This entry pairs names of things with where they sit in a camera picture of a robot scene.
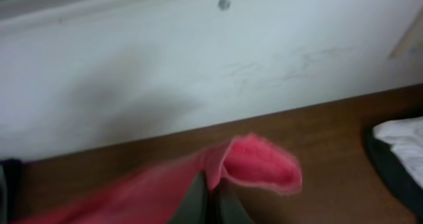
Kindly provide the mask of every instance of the white wall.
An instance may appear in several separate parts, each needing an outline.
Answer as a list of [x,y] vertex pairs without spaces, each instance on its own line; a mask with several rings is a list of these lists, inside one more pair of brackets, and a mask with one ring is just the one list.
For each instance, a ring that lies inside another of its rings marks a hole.
[[3,157],[423,82],[417,58],[387,59],[423,0],[231,0],[228,11],[218,0],[88,0],[32,12],[29,1],[0,12]]

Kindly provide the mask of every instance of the cloth fold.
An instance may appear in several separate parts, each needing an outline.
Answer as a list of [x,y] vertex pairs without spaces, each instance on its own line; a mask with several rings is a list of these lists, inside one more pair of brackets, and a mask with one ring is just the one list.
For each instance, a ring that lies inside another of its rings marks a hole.
[[213,190],[222,178],[279,194],[301,189],[296,158],[257,136],[231,141],[131,174],[94,196],[20,224],[167,223],[199,172]]

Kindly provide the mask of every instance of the brown wooden surface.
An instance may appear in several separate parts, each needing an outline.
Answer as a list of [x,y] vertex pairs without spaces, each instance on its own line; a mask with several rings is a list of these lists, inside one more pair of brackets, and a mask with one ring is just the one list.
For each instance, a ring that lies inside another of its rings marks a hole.
[[376,175],[362,130],[422,108],[419,85],[35,162],[24,169],[18,211],[47,211],[145,163],[253,131],[290,150],[303,169],[298,195],[236,188],[257,223],[416,223]]

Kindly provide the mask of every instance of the red fabric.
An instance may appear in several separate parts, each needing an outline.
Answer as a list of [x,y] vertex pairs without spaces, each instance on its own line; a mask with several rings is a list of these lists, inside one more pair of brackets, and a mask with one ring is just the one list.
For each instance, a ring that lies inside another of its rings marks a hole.
[[246,135],[143,169],[92,197],[19,224],[166,223],[201,171],[210,190],[222,178],[281,194],[301,189],[301,170],[294,156],[256,135]]

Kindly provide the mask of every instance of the crumpled white fabric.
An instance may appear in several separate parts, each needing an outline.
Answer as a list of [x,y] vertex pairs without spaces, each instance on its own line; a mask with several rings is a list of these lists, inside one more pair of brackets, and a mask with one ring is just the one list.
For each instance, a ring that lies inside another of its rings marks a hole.
[[384,122],[373,128],[373,134],[391,146],[391,151],[423,188],[423,117]]

